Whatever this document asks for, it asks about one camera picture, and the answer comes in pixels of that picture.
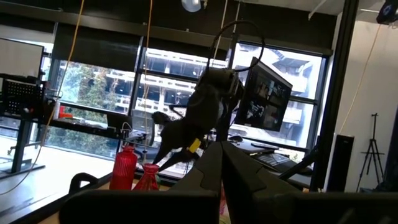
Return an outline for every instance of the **tree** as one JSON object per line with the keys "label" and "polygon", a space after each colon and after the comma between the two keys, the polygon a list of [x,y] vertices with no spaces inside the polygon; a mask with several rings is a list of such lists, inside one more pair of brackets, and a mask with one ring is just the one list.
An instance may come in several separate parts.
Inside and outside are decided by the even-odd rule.
{"label": "tree", "polygon": [[[62,85],[62,99],[79,105],[114,110],[117,100],[115,88],[118,80],[113,80],[109,92],[105,91],[107,86],[106,74],[111,73],[111,70],[99,68],[99,71],[96,72],[98,68],[79,63],[71,64]],[[65,112],[71,113],[77,118],[106,123],[105,114],[75,108],[67,108]],[[48,142],[59,147],[101,156],[111,156],[109,152],[115,150],[114,147],[111,147],[114,144],[109,144],[109,140],[104,137],[57,128],[51,129]]]}

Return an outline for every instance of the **white wall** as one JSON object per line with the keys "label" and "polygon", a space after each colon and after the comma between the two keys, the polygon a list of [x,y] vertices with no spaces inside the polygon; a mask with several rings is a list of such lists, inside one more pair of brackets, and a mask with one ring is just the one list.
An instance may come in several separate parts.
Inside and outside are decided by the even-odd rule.
{"label": "white wall", "polygon": [[[343,94],[335,132],[339,133],[363,74],[367,57],[379,24],[357,21],[348,58]],[[381,26],[353,109],[341,134],[355,137],[346,191],[354,192],[364,162],[372,131],[371,114],[379,113],[376,139],[380,152],[388,152],[393,122],[398,105],[398,29]],[[385,167],[386,155],[381,156]],[[374,166],[363,176],[361,187],[377,185]]]}

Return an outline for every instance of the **red bottle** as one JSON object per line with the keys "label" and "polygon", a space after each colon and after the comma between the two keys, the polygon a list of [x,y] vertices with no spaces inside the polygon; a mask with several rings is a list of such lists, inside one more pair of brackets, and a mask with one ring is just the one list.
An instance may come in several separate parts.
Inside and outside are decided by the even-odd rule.
{"label": "red bottle", "polygon": [[144,175],[137,183],[134,190],[159,190],[156,181],[156,173],[159,171],[158,165],[144,164]]}
{"label": "red bottle", "polygon": [[131,190],[134,173],[137,166],[137,156],[134,146],[123,146],[122,151],[116,154],[110,190]]}

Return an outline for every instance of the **camera tripod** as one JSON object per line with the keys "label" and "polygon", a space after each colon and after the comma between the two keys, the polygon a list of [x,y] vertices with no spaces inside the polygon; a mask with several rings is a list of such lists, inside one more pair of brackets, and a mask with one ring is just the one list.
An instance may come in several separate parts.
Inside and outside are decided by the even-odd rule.
{"label": "camera tripod", "polygon": [[371,166],[372,157],[373,157],[374,169],[376,171],[377,184],[380,184],[380,180],[379,180],[379,172],[377,170],[376,156],[377,156],[377,159],[379,161],[378,165],[380,166],[381,178],[384,177],[383,168],[382,168],[381,161],[380,161],[380,154],[381,153],[379,153],[379,149],[377,148],[377,141],[376,141],[376,120],[377,120],[377,116],[378,116],[377,113],[372,114],[372,117],[373,117],[373,136],[369,140],[370,142],[369,142],[368,151],[366,151],[365,161],[363,162],[362,171],[361,171],[361,174],[359,175],[358,185],[356,186],[356,191],[357,192],[358,192],[358,189],[359,189],[359,185],[361,183],[363,172],[365,170],[366,162],[368,162],[368,169],[366,171],[366,175],[369,175],[369,169],[370,169],[370,166]]}

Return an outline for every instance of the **window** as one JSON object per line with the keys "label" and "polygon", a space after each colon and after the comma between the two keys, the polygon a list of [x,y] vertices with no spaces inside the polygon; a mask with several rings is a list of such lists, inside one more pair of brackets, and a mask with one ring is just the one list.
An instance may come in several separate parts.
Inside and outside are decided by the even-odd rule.
{"label": "window", "polygon": [[[252,58],[258,57],[260,51],[260,47],[237,44],[233,67],[250,66]],[[293,85],[292,96],[314,99],[322,62],[321,57],[265,48],[261,61]],[[243,83],[246,82],[247,75],[248,72],[239,74]]]}
{"label": "window", "polygon": [[[60,63],[57,86],[66,63]],[[60,101],[127,114],[134,77],[134,72],[70,62],[61,87]]]}
{"label": "window", "polygon": [[[147,86],[147,100],[144,104],[145,84]],[[169,110],[169,105],[186,105],[189,97],[195,91],[195,83],[162,78],[153,75],[141,76],[135,109],[153,113],[161,111],[178,119],[179,116]]]}
{"label": "window", "polygon": [[[199,78],[207,63],[205,57],[165,50],[147,49],[146,54],[148,70],[183,77]],[[211,60],[210,65],[215,68],[225,68],[227,63],[221,60]]]}
{"label": "window", "polygon": [[[106,115],[102,113],[80,110],[69,106],[64,106],[64,112],[72,114],[74,122],[82,122],[86,125],[104,129],[108,126]],[[46,146],[84,152],[97,156],[114,157],[118,146],[118,140],[50,127],[45,144]]]}
{"label": "window", "polygon": [[42,66],[40,68],[44,72],[44,75],[42,76],[43,81],[49,80],[50,66],[51,66],[51,58],[43,57]]}
{"label": "window", "polygon": [[[233,67],[248,67],[252,57],[258,57],[260,51],[261,48],[258,46],[237,44]],[[229,133],[276,142],[286,146],[307,148],[308,135],[313,125],[312,114],[316,108],[313,102],[317,100],[315,97],[322,58],[266,48],[261,61],[293,84],[292,96],[296,96],[294,99],[300,99],[300,102],[289,101],[279,132],[233,124]],[[247,75],[248,72],[239,74],[243,83],[246,82]]]}

